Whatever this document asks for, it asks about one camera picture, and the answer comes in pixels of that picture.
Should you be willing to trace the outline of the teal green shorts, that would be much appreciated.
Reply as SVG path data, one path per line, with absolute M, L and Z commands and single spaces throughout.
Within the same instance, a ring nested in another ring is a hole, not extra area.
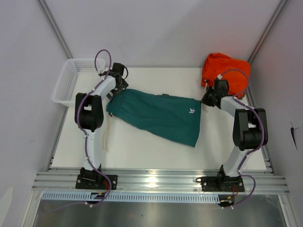
M 114 95 L 106 111 L 140 130 L 196 146 L 201 122 L 201 102 L 198 100 L 125 89 Z

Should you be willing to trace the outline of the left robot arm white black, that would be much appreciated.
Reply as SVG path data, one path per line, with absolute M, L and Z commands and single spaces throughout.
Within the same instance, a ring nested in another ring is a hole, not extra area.
M 106 132 L 104 123 L 103 100 L 128 87 L 126 78 L 129 72 L 125 65 L 113 63 L 112 69 L 100 73 L 101 80 L 87 93 L 78 93 L 75 101 L 75 122 L 84 135 L 85 171 L 96 171 L 101 168 L 101 154 L 105 150 L 103 134 Z

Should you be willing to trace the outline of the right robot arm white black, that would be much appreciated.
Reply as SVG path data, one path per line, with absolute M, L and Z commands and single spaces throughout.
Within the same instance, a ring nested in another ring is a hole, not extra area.
M 242 103 L 228 94 L 229 84 L 225 79 L 215 79 L 201 102 L 210 107 L 229 113 L 234 118 L 232 139 L 234 148 L 228 160 L 217 173 L 216 185 L 226 191 L 233 186 L 233 179 L 241 176 L 241 171 L 251 154 L 268 142 L 266 111 Z

